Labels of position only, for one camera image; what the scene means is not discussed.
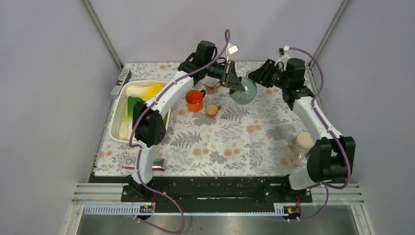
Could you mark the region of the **green glazed mug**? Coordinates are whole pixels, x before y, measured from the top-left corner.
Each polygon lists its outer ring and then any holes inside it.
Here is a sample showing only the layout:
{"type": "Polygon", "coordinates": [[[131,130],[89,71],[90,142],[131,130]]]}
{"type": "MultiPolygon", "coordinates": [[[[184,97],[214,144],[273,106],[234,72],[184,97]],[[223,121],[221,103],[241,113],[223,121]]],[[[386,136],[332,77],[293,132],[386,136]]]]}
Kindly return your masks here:
{"type": "Polygon", "coordinates": [[[257,86],[256,84],[247,77],[240,77],[239,79],[241,81],[241,84],[244,88],[243,91],[236,91],[233,89],[230,89],[229,95],[233,101],[235,101],[238,104],[246,105],[251,103],[257,94],[257,86]]]}

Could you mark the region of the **salmon pink floral mug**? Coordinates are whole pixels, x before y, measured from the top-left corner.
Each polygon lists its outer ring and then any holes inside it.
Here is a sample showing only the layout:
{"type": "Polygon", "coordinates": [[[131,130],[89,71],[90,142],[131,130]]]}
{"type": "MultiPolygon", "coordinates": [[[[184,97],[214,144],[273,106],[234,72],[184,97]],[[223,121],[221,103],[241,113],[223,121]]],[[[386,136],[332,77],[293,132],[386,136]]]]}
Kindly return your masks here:
{"type": "Polygon", "coordinates": [[[221,87],[221,84],[217,78],[205,77],[204,86],[207,94],[215,94],[218,88],[221,87]]]}

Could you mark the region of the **small red-orange mug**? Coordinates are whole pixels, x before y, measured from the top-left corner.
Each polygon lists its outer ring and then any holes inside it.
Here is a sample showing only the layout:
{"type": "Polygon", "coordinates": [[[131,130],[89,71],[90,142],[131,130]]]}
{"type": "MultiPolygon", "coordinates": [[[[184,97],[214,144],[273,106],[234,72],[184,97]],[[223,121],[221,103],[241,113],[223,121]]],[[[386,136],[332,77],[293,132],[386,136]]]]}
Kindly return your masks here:
{"type": "Polygon", "coordinates": [[[209,118],[215,118],[221,108],[220,105],[209,104],[205,107],[205,113],[209,118]]]}

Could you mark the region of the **orange mug black rim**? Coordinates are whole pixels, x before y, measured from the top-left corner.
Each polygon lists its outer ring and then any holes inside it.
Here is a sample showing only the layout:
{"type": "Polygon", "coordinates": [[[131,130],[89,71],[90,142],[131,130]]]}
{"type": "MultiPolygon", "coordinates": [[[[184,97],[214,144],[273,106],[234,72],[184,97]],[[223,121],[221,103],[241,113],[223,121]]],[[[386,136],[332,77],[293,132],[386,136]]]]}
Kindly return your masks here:
{"type": "Polygon", "coordinates": [[[189,91],[185,96],[188,110],[194,113],[201,111],[204,106],[205,95],[206,95],[205,90],[189,91]]]}

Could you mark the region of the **cream floral mug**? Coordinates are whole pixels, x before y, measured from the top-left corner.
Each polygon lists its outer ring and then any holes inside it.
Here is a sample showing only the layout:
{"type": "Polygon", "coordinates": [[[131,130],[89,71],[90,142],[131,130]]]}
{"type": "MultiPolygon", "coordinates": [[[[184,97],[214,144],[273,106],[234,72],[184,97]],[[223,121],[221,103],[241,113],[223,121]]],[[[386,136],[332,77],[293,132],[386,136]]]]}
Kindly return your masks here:
{"type": "Polygon", "coordinates": [[[285,154],[294,167],[299,167],[313,146],[314,142],[311,135],[308,132],[300,132],[289,142],[285,154]]]}

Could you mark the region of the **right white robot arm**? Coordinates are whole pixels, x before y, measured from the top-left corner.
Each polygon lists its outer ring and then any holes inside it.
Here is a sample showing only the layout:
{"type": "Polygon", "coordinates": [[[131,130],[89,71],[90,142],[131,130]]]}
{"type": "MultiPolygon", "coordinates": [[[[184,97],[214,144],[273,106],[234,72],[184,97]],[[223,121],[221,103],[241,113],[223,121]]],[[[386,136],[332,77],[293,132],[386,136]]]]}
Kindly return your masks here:
{"type": "Polygon", "coordinates": [[[349,185],[356,143],[334,128],[321,113],[317,96],[305,86],[305,61],[299,58],[273,61],[268,59],[260,68],[248,72],[253,82],[269,88],[278,87],[283,100],[301,119],[313,144],[306,169],[288,176],[281,187],[281,197],[288,202],[300,195],[300,189],[324,185],[344,189],[349,185]]]}

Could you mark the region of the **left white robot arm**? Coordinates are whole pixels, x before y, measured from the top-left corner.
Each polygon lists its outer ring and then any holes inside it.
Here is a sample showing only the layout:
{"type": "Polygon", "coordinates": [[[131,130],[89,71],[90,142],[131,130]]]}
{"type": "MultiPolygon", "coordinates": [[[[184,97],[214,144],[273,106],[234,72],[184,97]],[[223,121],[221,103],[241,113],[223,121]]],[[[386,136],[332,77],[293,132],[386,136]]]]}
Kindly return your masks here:
{"type": "Polygon", "coordinates": [[[130,138],[136,139],[131,147],[138,148],[138,157],[132,178],[135,181],[133,195],[140,201],[151,197],[153,189],[148,185],[153,178],[154,150],[166,135],[163,119],[171,107],[205,76],[216,78],[231,90],[245,91],[237,76],[230,55],[238,52],[238,46],[228,43],[221,52],[214,43],[201,41],[196,51],[180,63],[174,77],[154,97],[145,103],[137,103],[133,110],[133,128],[130,138]]]}

